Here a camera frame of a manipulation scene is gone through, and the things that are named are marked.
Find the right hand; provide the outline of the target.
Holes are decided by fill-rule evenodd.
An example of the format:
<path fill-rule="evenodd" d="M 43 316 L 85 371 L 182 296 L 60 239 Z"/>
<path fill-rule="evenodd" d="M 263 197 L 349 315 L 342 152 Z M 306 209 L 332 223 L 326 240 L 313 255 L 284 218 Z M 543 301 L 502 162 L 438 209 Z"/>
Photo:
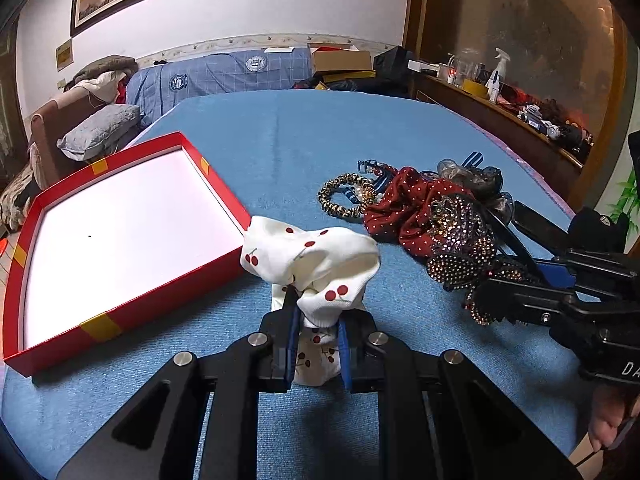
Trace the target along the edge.
<path fill-rule="evenodd" d="M 630 390 L 600 385 L 593 391 L 588 438 L 594 452 L 609 448 L 623 422 L 639 414 L 639 395 Z"/>

